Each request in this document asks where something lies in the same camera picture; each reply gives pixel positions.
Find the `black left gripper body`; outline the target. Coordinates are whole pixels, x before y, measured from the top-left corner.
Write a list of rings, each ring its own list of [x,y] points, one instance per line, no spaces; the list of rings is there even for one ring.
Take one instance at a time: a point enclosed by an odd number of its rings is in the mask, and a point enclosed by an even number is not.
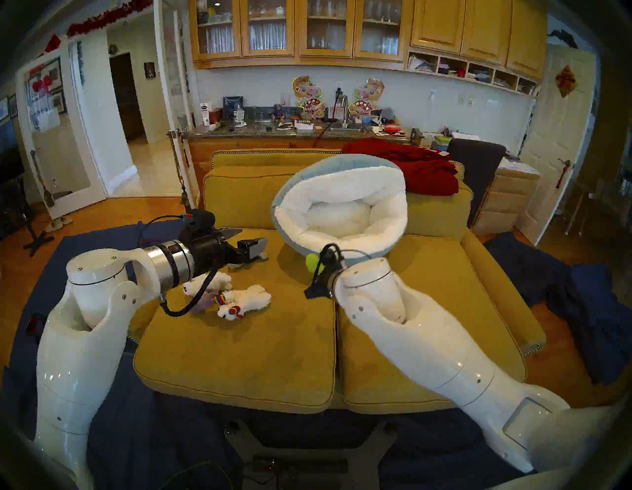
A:
[[[238,246],[217,232],[217,228],[207,228],[190,232],[190,253],[193,258],[193,276],[218,271],[228,264],[247,264],[242,262]]]

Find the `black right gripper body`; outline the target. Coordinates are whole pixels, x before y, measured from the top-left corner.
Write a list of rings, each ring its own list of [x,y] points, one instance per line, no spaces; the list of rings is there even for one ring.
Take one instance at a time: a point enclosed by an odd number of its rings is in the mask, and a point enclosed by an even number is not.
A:
[[[333,297],[332,283],[335,276],[335,269],[323,269],[321,272],[314,271],[312,276],[312,282],[305,289],[306,299],[327,298]]]

